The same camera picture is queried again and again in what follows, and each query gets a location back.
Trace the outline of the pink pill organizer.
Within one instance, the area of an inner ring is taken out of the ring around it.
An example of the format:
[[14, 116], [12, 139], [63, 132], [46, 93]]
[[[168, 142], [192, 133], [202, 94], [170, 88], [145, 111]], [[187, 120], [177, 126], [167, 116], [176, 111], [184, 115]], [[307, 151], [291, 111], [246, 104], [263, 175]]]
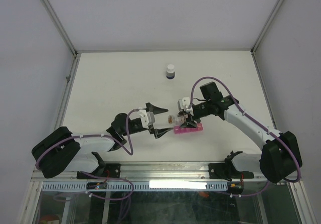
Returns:
[[174, 130], [175, 134], [200, 132], [203, 130], [203, 125], [202, 125], [202, 123], [198, 123], [196, 128], [181, 128], [179, 126], [175, 126], [173, 130]]

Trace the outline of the clear pill bottle orange cap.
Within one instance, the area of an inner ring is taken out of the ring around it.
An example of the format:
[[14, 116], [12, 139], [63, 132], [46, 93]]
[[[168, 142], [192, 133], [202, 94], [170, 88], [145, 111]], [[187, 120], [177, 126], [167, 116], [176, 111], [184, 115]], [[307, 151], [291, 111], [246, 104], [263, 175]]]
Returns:
[[168, 116], [168, 123], [174, 126], [180, 126], [185, 122], [185, 117], [183, 115], [170, 115]]

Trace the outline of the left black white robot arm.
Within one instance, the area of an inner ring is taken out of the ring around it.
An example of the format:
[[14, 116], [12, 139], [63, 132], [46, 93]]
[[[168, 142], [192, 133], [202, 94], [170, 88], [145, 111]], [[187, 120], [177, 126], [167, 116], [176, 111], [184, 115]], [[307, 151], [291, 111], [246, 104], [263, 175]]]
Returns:
[[47, 179], [62, 172], [87, 172], [94, 178], [103, 176], [105, 162], [101, 152], [123, 149], [134, 154], [131, 136], [144, 131], [156, 139], [171, 128], [154, 128], [155, 115], [167, 113], [168, 109], [146, 103], [145, 107], [117, 114], [110, 127], [99, 134], [75, 134], [66, 126], [55, 129], [32, 149], [35, 167]]

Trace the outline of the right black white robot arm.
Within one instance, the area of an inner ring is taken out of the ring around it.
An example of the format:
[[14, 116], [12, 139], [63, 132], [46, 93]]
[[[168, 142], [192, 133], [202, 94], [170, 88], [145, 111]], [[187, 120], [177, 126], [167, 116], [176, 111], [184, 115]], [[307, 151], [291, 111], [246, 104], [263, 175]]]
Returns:
[[223, 167], [215, 169], [217, 175], [231, 180], [243, 173], [256, 172], [277, 183], [296, 172], [294, 182], [300, 180], [302, 159], [297, 138], [292, 132], [283, 133], [260, 123], [231, 94], [223, 96], [214, 82], [202, 85], [200, 90], [204, 99], [199, 104], [193, 104], [189, 97], [179, 99], [179, 115], [184, 118], [181, 128], [196, 128], [201, 118], [217, 116], [238, 128], [260, 149], [259, 154], [231, 151]]

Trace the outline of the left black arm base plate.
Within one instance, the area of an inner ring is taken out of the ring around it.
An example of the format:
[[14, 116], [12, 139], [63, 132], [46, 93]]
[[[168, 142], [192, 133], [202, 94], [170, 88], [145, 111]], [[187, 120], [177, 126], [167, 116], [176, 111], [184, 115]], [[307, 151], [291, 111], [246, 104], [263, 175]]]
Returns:
[[119, 178], [120, 172], [120, 163], [105, 163], [104, 165], [98, 166], [94, 171], [89, 172], [89, 174], [102, 178]]

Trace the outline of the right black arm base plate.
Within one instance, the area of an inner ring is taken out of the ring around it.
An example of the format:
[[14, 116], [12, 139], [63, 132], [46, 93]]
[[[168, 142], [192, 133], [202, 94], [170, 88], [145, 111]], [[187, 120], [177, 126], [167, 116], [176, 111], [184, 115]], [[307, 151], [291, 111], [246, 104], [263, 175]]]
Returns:
[[233, 179], [253, 179], [253, 172], [237, 171], [232, 164], [228, 163], [210, 163], [208, 164], [210, 179], [224, 179], [232, 181]]

